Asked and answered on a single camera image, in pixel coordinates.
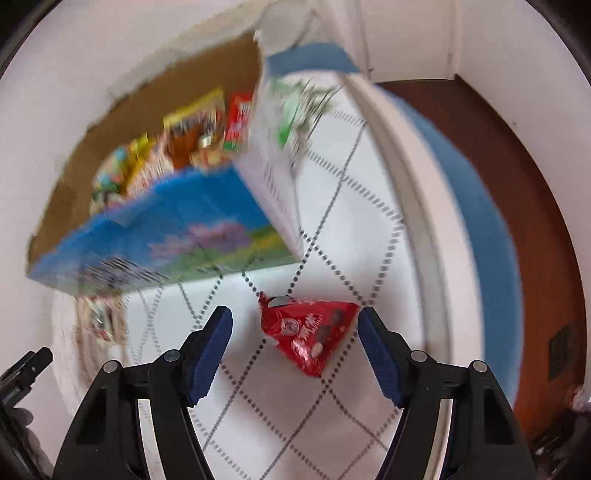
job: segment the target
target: open cardboard box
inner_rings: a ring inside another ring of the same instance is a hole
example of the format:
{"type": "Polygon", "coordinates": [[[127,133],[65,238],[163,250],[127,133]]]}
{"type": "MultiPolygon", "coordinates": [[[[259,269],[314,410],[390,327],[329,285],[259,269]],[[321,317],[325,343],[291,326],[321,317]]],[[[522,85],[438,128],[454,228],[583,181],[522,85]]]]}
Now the open cardboard box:
{"type": "Polygon", "coordinates": [[[289,210],[283,215],[273,205],[277,182],[261,161],[266,153],[251,149],[250,139],[229,167],[173,176],[122,208],[89,217],[91,182],[111,151],[145,132],[158,134],[164,116],[216,86],[226,104],[232,93],[255,91],[261,64],[252,32],[246,33],[174,64],[90,127],[30,240],[28,276],[71,294],[93,294],[293,262],[301,244],[293,182],[285,188],[288,166],[275,162],[280,194],[287,195],[279,199],[289,210]],[[203,248],[203,235],[208,245],[220,244],[203,248]]]}

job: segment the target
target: white cabinet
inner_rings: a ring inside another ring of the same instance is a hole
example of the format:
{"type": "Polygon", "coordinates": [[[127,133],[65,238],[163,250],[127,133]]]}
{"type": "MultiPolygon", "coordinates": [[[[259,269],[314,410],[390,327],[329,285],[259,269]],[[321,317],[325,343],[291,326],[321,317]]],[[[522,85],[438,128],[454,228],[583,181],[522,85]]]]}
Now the white cabinet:
{"type": "Polygon", "coordinates": [[[451,77],[455,73],[456,1],[352,0],[361,16],[356,41],[365,43],[371,79],[451,77]]]}

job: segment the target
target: red wrapper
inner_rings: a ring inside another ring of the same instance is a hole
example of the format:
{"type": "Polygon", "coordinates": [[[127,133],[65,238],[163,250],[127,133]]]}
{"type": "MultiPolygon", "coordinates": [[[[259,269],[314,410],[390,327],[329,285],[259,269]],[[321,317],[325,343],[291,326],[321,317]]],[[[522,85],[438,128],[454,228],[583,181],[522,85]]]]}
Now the red wrapper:
{"type": "Polygon", "coordinates": [[[259,297],[261,327],[300,370],[319,377],[359,307],[344,301],[259,297]]]}
{"type": "Polygon", "coordinates": [[[230,98],[228,125],[226,126],[224,136],[224,149],[236,150],[238,145],[244,141],[244,133],[248,124],[251,103],[251,93],[235,93],[230,98]]]}

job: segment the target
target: blue gripper pad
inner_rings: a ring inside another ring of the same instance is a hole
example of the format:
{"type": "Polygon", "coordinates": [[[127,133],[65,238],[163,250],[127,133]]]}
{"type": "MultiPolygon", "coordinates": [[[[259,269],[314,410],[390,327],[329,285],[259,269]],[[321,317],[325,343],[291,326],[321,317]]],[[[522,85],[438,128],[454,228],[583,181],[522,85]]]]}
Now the blue gripper pad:
{"type": "Polygon", "coordinates": [[[400,368],[387,346],[387,336],[391,335],[391,332],[371,307],[366,307],[359,312],[358,330],[359,339],[384,397],[389,398],[397,407],[402,408],[404,396],[400,368]]]}
{"type": "Polygon", "coordinates": [[[232,335],[232,312],[227,307],[217,307],[203,330],[196,333],[202,338],[199,339],[200,355],[193,365],[189,391],[189,400],[194,405],[207,395],[212,386],[232,335]]]}

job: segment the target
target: red snack bag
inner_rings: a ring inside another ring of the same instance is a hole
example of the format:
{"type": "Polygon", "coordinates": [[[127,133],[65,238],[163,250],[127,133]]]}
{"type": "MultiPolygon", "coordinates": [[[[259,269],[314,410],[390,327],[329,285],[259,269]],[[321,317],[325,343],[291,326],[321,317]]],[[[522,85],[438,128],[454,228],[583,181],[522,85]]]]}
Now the red snack bag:
{"type": "Polygon", "coordinates": [[[228,125],[224,135],[224,150],[236,150],[244,141],[244,133],[248,124],[252,104],[251,93],[235,93],[230,98],[228,125]]]}
{"type": "Polygon", "coordinates": [[[266,297],[261,293],[261,328],[300,370],[319,377],[351,326],[359,307],[345,301],[266,297]]]}

